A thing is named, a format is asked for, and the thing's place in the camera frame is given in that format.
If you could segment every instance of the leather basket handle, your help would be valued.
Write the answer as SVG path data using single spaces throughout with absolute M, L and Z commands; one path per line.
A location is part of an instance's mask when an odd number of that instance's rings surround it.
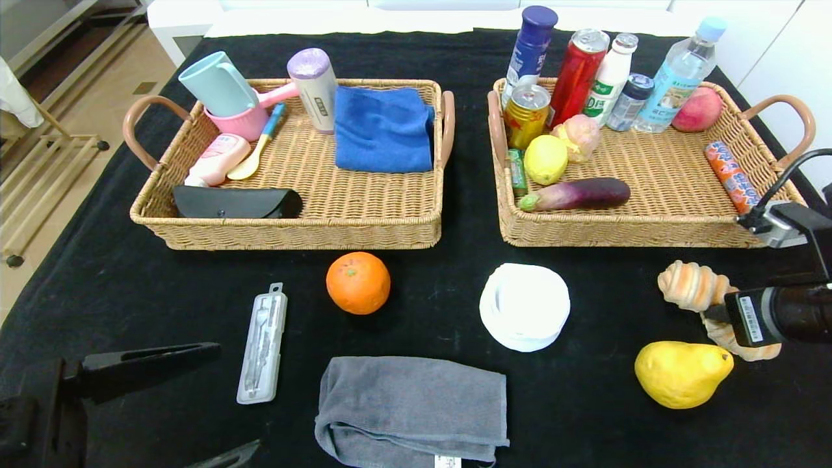
M 507 148 L 506 127 L 503 125 L 503 113 L 500 111 L 500 97 L 495 91 L 488 92 L 488 131 L 491 133 L 491 144 L 497 162 L 505 169 Z
M 451 150 L 453 149 L 453 138 L 456 136 L 457 126 L 457 111 L 453 93 L 446 91 L 442 93 L 442 167 L 448 164 L 448 159 L 451 157 Z
M 746 120 L 751 119 L 753 116 L 759 114 L 763 109 L 771 104 L 774 104 L 775 102 L 785 102 L 786 104 L 792 106 L 792 108 L 795 109 L 795 112 L 797 112 L 797 115 L 800 116 L 800 120 L 803 121 L 803 139 L 800 140 L 800 143 L 797 144 L 795 149 L 776 163 L 777 166 L 786 168 L 795 160 L 795 158 L 803 154 L 810 144 L 812 144 L 812 141 L 815 139 L 815 134 L 817 133 L 817 128 L 815 125 L 815 116 L 812 115 L 812 111 L 809 110 L 809 107 L 797 97 L 790 96 L 788 94 L 778 94 L 776 96 L 769 97 L 751 109 L 743 112 L 741 115 Z
M 127 143 L 127 146 L 151 171 L 156 169 L 159 162 L 154 159 L 153 156 L 148 154 L 148 152 L 145 151 L 145 148 L 136 140 L 136 122 L 139 121 L 141 114 L 143 114 L 147 108 L 154 103 L 163 104 L 184 121 L 191 120 L 191 115 L 188 111 L 179 107 L 178 104 L 171 101 L 167 97 L 162 96 L 144 96 L 138 101 L 133 102 L 133 105 L 127 109 L 127 113 L 124 115 L 124 122 L 121 125 L 121 134 L 124 135 L 124 142 Z

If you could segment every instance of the purple-capped bottle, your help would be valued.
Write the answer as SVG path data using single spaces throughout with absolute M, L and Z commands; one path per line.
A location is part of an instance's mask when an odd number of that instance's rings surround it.
M 335 73 L 329 56 L 321 49 L 308 48 L 296 53 L 286 64 L 286 71 L 300 91 L 300 100 L 321 133 L 335 129 Z
M 549 8 L 533 5 L 523 9 L 522 26 L 514 43 L 512 60 L 508 63 L 506 73 L 506 86 L 500 98 L 503 108 L 511 99 L 515 87 L 537 84 L 555 24 L 557 14 Z

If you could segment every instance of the green packet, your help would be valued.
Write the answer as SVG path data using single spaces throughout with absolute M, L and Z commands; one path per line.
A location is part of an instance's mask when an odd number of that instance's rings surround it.
M 522 166 L 522 151 L 510 148 L 508 150 L 508 162 L 512 173 L 512 189 L 515 197 L 522 197 L 528 193 L 526 185 L 526 171 Z

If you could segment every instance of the yellow spoon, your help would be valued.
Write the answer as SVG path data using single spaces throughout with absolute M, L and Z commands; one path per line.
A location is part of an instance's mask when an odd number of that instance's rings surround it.
M 230 172 L 228 172 L 228 178 L 232 181 L 240 181 L 250 177 L 251 174 L 254 174 L 257 171 L 257 167 L 260 165 L 260 154 L 274 136 L 275 129 L 277 128 L 277 122 L 280 120 L 280 116 L 283 115 L 284 109 L 286 109 L 286 105 L 283 102 L 275 106 L 275 110 L 271 112 L 269 121 L 266 122 L 265 127 L 263 127 L 260 139 L 257 140 L 255 150 L 251 152 L 251 154 L 244 159 L 243 162 L 237 164 L 234 169 L 231 169 Z

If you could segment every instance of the yellow pear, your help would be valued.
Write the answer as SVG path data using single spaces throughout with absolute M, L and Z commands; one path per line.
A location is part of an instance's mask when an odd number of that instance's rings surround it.
M 714 345 L 656 341 L 636 357 L 641 388 L 660 405 L 686 410 L 708 401 L 731 369 L 734 358 Z

